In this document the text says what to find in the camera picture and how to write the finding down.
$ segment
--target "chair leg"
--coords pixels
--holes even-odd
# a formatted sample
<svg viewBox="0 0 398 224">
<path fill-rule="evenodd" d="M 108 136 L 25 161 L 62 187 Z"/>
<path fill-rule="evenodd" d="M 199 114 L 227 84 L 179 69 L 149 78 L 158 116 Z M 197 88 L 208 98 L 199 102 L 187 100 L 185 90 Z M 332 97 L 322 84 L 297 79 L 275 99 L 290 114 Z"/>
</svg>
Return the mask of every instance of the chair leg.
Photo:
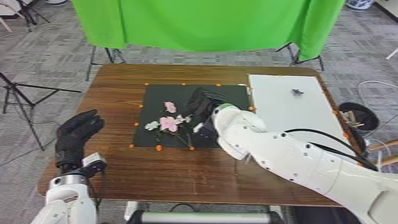
<svg viewBox="0 0 398 224">
<path fill-rule="evenodd" d="M 0 17 L 0 23 L 4 24 L 4 28 L 7 29 L 7 31 L 12 33 L 12 30 L 11 30 L 11 28 L 9 28 L 9 25 L 7 25 L 7 23 L 5 23 L 5 21 L 4 21 L 4 18 Z"/>
</svg>

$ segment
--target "cable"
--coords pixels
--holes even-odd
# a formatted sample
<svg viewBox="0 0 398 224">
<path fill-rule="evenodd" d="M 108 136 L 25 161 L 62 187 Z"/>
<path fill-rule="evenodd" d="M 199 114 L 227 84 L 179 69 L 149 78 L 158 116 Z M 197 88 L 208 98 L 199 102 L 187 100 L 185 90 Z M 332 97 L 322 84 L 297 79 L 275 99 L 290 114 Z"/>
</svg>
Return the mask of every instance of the cable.
<svg viewBox="0 0 398 224">
<path fill-rule="evenodd" d="M 172 212 L 172 211 L 176 210 L 176 208 L 178 208 L 181 205 L 188 206 L 190 209 L 192 209 L 192 211 L 197 212 L 197 209 L 195 209 L 194 206 L 192 206 L 190 204 L 187 204 L 187 203 L 178 203 L 178 204 L 172 206 L 169 212 Z"/>
<path fill-rule="evenodd" d="M 21 112 L 18 111 L 18 107 L 16 107 L 16 105 L 12 105 L 14 106 L 14 110 L 16 110 L 16 114 L 18 114 L 18 117 L 20 117 L 20 119 L 23 120 L 23 121 L 27 121 L 27 119 L 25 119 L 25 117 L 21 116 Z M 59 126 L 60 126 L 60 123 L 57 122 L 57 121 L 41 121 L 41 122 L 34 122 L 32 120 L 32 117 L 30 117 L 30 123 L 32 124 L 50 124 L 50 123 L 55 123 Z"/>
<path fill-rule="evenodd" d="M 318 148 L 322 148 L 327 152 L 332 152 L 334 154 L 338 154 L 338 155 L 348 157 L 350 159 L 354 159 L 354 160 L 362 164 L 362 166 L 364 166 L 368 169 L 371 169 L 373 171 L 378 171 L 378 170 L 377 170 L 377 166 L 373 165 L 373 163 L 371 163 L 364 158 L 359 158 L 359 157 L 355 157 L 355 156 L 345 154 L 339 150 L 332 149 L 329 146 L 325 146 L 325 145 L 322 145 L 322 144 L 318 144 L 318 143 L 313 143 L 313 142 L 311 142 L 311 144 L 313 144 Z"/>
<path fill-rule="evenodd" d="M 94 189 L 94 186 L 92 186 L 89 178 L 87 178 L 87 184 L 89 184 L 89 190 L 91 190 L 92 200 L 94 200 L 94 204 L 96 204 L 96 212 L 99 213 L 99 203 L 98 203 L 96 189 Z"/>
<path fill-rule="evenodd" d="M 101 205 L 105 194 L 107 194 L 107 171 L 105 170 L 101 171 L 101 180 L 103 180 L 103 189 L 101 189 L 101 196 L 98 198 L 98 207 Z"/>
<path fill-rule="evenodd" d="M 91 189 L 91 194 L 92 194 L 92 200 L 94 200 L 94 204 L 96 204 L 96 212 L 98 213 L 99 213 L 99 205 L 101 205 L 101 202 L 103 202 L 103 197 L 105 197 L 105 192 L 107 192 L 107 173 L 105 173 L 105 170 L 101 171 L 101 182 L 103 182 L 103 186 L 101 186 L 103 189 L 101 189 L 101 195 L 98 195 L 91 180 L 87 178 L 89 189 Z"/>
<path fill-rule="evenodd" d="M 377 80 L 368 80 L 368 81 L 364 81 L 364 82 L 361 82 L 361 83 L 357 84 L 359 99 L 361 99 L 362 104 L 364 104 L 366 107 L 370 107 L 370 106 L 368 106 L 368 103 L 366 103 L 366 101 L 364 101 L 362 85 L 368 84 L 368 83 L 377 83 L 377 84 L 382 84 L 382 85 L 386 85 L 386 86 L 389 86 L 389 87 L 393 87 L 393 88 L 398 88 L 396 85 L 393 85 L 393 84 L 389 84 L 389 83 L 386 83 L 386 82 L 382 82 L 382 81 L 377 81 Z M 398 117 L 398 114 L 391 117 L 391 119 L 384 122 L 384 124 L 382 124 L 382 125 L 378 126 L 378 128 L 370 132 L 370 134 L 364 135 L 364 137 L 370 137 L 370 136 L 377 133 L 377 131 L 384 128 L 384 126 L 389 124 L 389 122 L 394 120 L 396 117 Z"/>
<path fill-rule="evenodd" d="M 48 145 L 53 143 L 53 141 L 57 140 L 57 138 L 53 138 L 53 140 L 44 144 L 43 148 L 48 147 Z M 18 160 L 25 155 L 28 155 L 34 151 L 41 150 L 41 148 L 32 149 L 30 151 L 27 151 L 20 156 L 16 156 L 7 162 L 4 162 L 0 164 L 0 167 L 4 167 L 14 160 Z"/>
<path fill-rule="evenodd" d="M 314 129 L 309 129 L 309 128 L 297 128 L 297 129 L 290 129 L 288 131 L 284 131 L 286 133 L 290 133 L 290 132 L 313 132 L 313 133 L 316 133 L 316 134 L 320 134 L 320 135 L 323 135 L 323 136 L 327 136 L 334 141 L 338 141 L 343 145 L 345 145 L 345 147 L 354 151 L 354 153 L 357 154 L 357 155 L 361 155 L 359 154 L 359 152 L 354 150 L 354 148 L 352 148 L 352 146 L 330 135 L 330 134 L 327 134 L 323 131 L 318 131 L 318 130 L 314 130 Z"/>
</svg>

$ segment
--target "black cable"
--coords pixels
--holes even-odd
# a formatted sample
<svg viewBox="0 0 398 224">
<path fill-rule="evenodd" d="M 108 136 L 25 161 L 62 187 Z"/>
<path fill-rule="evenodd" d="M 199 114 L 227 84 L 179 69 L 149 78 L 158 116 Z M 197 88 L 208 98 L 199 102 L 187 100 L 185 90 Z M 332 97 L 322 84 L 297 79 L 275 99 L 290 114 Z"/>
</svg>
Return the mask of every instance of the black cable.
<svg viewBox="0 0 398 224">
<path fill-rule="evenodd" d="M 48 147 L 48 145 L 53 143 L 53 141 L 57 140 L 57 138 L 44 144 L 43 148 Z M 16 156 L 7 162 L 4 162 L 0 164 L 0 167 L 4 167 L 14 160 L 18 160 L 25 155 L 28 155 L 34 151 L 41 150 L 41 148 L 32 149 L 30 151 L 27 151 L 20 156 Z"/>
<path fill-rule="evenodd" d="M 32 124 L 50 124 L 50 123 L 55 123 L 59 126 L 60 126 L 60 123 L 57 122 L 57 121 L 41 121 L 41 122 L 34 122 L 34 115 L 30 116 L 30 121 L 23 118 L 23 116 L 21 116 L 21 112 L 20 112 L 20 110 L 18 110 L 18 108 L 16 108 L 16 105 L 12 105 L 14 106 L 14 110 L 16 110 L 16 114 L 18 114 L 18 117 L 20 117 L 20 119 L 23 120 L 23 121 L 27 121 L 27 122 L 30 122 Z"/>
<path fill-rule="evenodd" d="M 89 184 L 89 190 L 91 190 L 92 200 L 94 200 L 94 204 L 96 204 L 96 212 L 99 213 L 99 203 L 98 203 L 96 189 L 94 189 L 89 178 L 87 178 L 87 184 Z"/>
<path fill-rule="evenodd" d="M 103 189 L 101 189 L 101 196 L 99 196 L 99 198 L 98 198 L 98 207 L 99 207 L 99 205 L 101 205 L 101 202 L 103 202 L 103 198 L 105 198 L 105 194 L 107 194 L 107 172 L 105 172 L 105 170 L 101 171 L 101 181 L 103 181 Z"/>
<path fill-rule="evenodd" d="M 341 156 L 346 156 L 350 159 L 354 159 L 361 164 L 362 166 L 371 169 L 373 171 L 378 171 L 377 169 L 377 166 L 373 165 L 373 163 L 364 159 L 364 158 L 359 158 L 352 155 L 348 155 L 346 153 L 343 153 L 339 150 L 332 149 L 330 147 L 327 147 L 325 145 L 318 144 L 318 143 L 313 143 L 311 144 L 322 148 L 327 152 L 332 152 L 334 154 L 341 155 Z"/>
<path fill-rule="evenodd" d="M 105 173 L 105 170 L 101 171 L 101 182 L 103 182 L 103 186 L 101 186 L 103 189 L 101 189 L 101 194 L 98 195 L 94 185 L 92 185 L 91 180 L 87 178 L 89 190 L 91 190 L 91 195 L 92 195 L 92 200 L 94 200 L 94 204 L 96 204 L 96 212 L 98 213 L 99 213 L 99 205 L 101 205 L 101 202 L 103 202 L 105 189 L 107 189 L 107 173 Z"/>
<path fill-rule="evenodd" d="M 343 145 L 345 145 L 345 147 L 352 150 L 352 152 L 355 153 L 355 155 L 357 155 L 357 157 L 355 158 L 359 158 L 361 159 L 361 163 L 362 164 L 368 164 L 368 168 L 370 169 L 377 169 L 377 167 L 375 167 L 375 165 L 373 165 L 373 163 L 368 161 L 368 159 L 364 158 L 364 156 L 362 156 L 362 154 L 355 151 L 355 149 L 352 148 L 352 146 L 330 135 L 330 134 L 327 134 L 323 131 L 318 131 L 318 130 L 314 130 L 314 129 L 309 129 L 309 128 L 297 128 L 297 129 L 291 129 L 291 130 L 288 130 L 288 131 L 284 131 L 284 132 L 298 132 L 298 131 L 304 131 L 304 132 L 313 132 L 313 133 L 316 133 L 316 134 L 320 134 L 320 135 L 323 135 L 323 136 L 327 136 L 334 141 L 338 141 Z"/>
<path fill-rule="evenodd" d="M 355 149 L 352 148 L 352 146 L 330 135 L 330 134 L 327 134 L 323 131 L 318 131 L 318 130 L 314 130 L 314 129 L 309 129 L 309 128 L 297 128 L 297 129 L 290 129 L 288 131 L 284 131 L 286 133 L 290 133 L 290 132 L 313 132 L 313 133 L 316 133 L 316 134 L 320 134 L 320 135 L 323 135 L 323 136 L 327 136 L 334 141 L 338 141 L 343 145 L 345 145 L 345 147 L 354 151 L 354 153 L 357 154 L 357 155 L 361 155 L 359 154 L 359 152 L 355 151 Z"/>
<path fill-rule="evenodd" d="M 187 203 L 178 203 L 178 204 L 172 206 L 169 212 L 172 212 L 172 211 L 176 210 L 176 208 L 178 208 L 181 205 L 188 206 L 190 209 L 192 209 L 192 211 L 197 212 L 197 209 L 195 209 L 194 206 L 192 206 L 190 204 L 187 204 Z"/>
</svg>

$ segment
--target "pink object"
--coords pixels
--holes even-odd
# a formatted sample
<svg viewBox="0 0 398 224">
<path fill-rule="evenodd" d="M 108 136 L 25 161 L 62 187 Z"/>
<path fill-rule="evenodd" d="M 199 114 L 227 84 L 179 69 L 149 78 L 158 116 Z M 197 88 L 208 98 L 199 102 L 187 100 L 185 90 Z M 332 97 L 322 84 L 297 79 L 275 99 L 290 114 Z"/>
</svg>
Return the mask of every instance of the pink object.
<svg viewBox="0 0 398 224">
<path fill-rule="evenodd" d="M 171 132 L 178 131 L 178 120 L 172 117 L 160 118 L 160 130 L 171 130 Z"/>
<path fill-rule="evenodd" d="M 176 109 L 176 105 L 172 102 L 165 102 L 165 110 L 171 112 L 171 113 L 176 113 L 178 109 Z"/>
</svg>

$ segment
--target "black glove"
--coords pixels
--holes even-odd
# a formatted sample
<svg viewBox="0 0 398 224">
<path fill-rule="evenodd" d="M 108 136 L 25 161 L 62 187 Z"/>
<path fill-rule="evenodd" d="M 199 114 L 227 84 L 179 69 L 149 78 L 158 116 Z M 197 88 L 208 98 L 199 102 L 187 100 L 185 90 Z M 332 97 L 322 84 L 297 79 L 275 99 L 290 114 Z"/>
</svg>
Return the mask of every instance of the black glove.
<svg viewBox="0 0 398 224">
<path fill-rule="evenodd" d="M 82 167 L 85 142 L 105 126 L 96 113 L 98 110 L 80 113 L 57 130 L 55 160 L 62 173 Z"/>
</svg>

